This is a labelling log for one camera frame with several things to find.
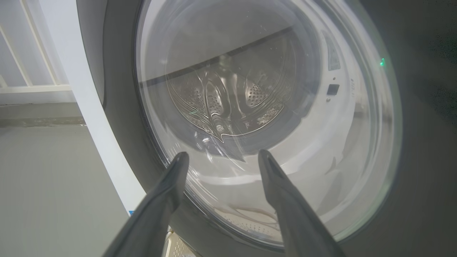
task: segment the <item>washing machine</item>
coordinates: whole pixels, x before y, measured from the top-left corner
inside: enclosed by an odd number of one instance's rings
[[[170,227],[194,254],[284,256],[265,149],[347,256],[451,256],[455,9],[77,0],[54,40],[129,214],[189,154]]]

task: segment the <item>gray floor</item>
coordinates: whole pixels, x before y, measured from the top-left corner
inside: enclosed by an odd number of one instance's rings
[[[0,145],[0,256],[100,256],[128,215],[87,127],[0,128]]]

